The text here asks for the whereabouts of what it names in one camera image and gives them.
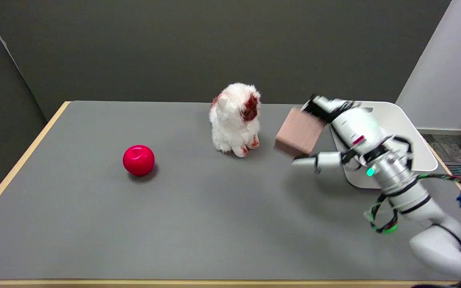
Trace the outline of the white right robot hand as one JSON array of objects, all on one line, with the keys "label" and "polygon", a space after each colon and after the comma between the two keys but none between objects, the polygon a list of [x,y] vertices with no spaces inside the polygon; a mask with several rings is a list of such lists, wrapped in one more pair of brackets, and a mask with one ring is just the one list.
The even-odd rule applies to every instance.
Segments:
[{"label": "white right robot hand", "polygon": [[343,152],[320,152],[308,157],[296,157],[292,165],[314,167],[316,172],[328,166],[344,166],[355,159],[359,168],[366,168],[366,175],[372,177],[380,172],[378,162],[388,156],[390,170],[400,162],[403,168],[412,170],[412,143],[402,136],[388,135],[375,117],[358,102],[349,100],[328,100],[316,94],[302,106],[301,111],[321,120],[344,146]]}]

